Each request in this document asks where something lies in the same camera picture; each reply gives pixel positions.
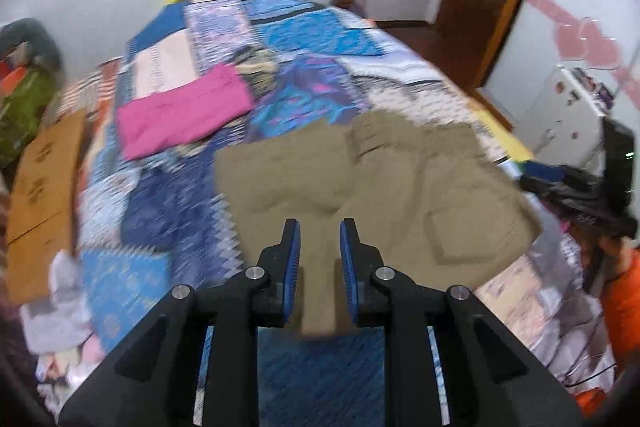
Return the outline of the orange right sleeve forearm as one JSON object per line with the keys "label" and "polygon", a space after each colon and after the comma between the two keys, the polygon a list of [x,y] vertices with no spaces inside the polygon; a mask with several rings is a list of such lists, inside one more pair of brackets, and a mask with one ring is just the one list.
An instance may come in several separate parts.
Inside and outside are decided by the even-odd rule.
{"label": "orange right sleeve forearm", "polygon": [[615,377],[622,376],[632,357],[639,354],[639,251],[624,256],[625,270],[605,283],[600,296],[614,359]]}

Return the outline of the person right hand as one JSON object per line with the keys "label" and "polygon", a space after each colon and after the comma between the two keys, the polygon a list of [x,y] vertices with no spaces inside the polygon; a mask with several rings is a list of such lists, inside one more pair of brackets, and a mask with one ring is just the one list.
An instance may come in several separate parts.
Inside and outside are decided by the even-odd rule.
{"label": "person right hand", "polygon": [[606,236],[582,225],[570,225],[568,231],[580,248],[582,288],[591,297],[599,297],[607,283],[630,268],[636,242],[628,237]]}

